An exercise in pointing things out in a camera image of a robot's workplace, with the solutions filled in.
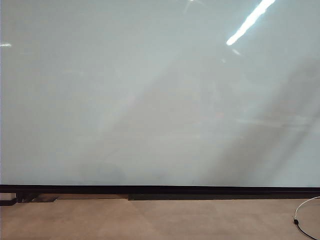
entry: beige carpet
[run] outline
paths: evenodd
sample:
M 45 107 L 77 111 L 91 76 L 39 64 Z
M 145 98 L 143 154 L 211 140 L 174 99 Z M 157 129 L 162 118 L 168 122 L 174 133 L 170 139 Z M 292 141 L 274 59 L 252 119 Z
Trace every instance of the beige carpet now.
M 1 207 L 1 240 L 303 240 L 301 199 L 57 200 Z M 320 200 L 300 226 L 320 238 Z

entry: black frame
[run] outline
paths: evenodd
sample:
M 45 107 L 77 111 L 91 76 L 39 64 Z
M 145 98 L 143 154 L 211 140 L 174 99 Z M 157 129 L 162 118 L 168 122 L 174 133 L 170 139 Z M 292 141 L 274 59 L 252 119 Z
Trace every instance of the black frame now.
M 195 199 L 203 199 L 201 196 L 218 199 L 288 199 L 320 196 L 320 187 L 0 184 L 0 193 L 171 195 L 178 199 L 179 196 L 181 199 L 185 199 L 183 196 L 198 196 Z

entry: white cable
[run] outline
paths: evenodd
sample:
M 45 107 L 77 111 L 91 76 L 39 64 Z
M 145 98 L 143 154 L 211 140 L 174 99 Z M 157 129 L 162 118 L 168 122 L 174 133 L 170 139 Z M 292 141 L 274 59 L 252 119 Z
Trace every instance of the white cable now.
M 304 201 L 303 203 L 301 203 L 295 210 L 295 215 L 294 215 L 294 219 L 297 219 L 297 214 L 298 214 L 298 210 L 299 208 L 303 205 L 303 204 L 306 204 L 307 202 L 311 201 L 311 200 L 314 200 L 314 199 L 320 199 L 320 196 L 316 196 L 316 197 L 313 197 L 307 201 Z

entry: cable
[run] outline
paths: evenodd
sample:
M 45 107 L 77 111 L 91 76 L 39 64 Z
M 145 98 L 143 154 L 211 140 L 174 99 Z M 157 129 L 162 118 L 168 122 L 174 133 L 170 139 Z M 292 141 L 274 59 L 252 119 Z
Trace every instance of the cable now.
M 319 240 L 318 238 L 315 238 L 311 235 L 309 235 L 308 233 L 306 233 L 305 231 L 303 231 L 300 226 L 299 226 L 299 221 L 297 219 L 297 215 L 298 215 L 298 210 L 299 208 L 301 208 L 302 205 L 306 204 L 307 202 L 311 201 L 311 200 L 314 200 L 314 199 L 320 199 L 320 196 L 316 196 L 316 197 L 313 197 L 307 201 L 304 201 L 303 203 L 301 203 L 295 210 L 295 214 L 294 214 L 294 219 L 293 219 L 293 223 L 296 225 L 296 227 L 300 230 L 300 232 L 302 232 L 304 235 L 306 235 L 307 237 L 313 239 L 313 240 Z

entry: whiteboard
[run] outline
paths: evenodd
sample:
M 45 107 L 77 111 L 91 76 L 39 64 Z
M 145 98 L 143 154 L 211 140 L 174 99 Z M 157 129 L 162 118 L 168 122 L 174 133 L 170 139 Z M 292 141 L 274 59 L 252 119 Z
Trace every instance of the whiteboard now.
M 1 184 L 319 187 L 320 1 L 264 3 L 2 0 Z

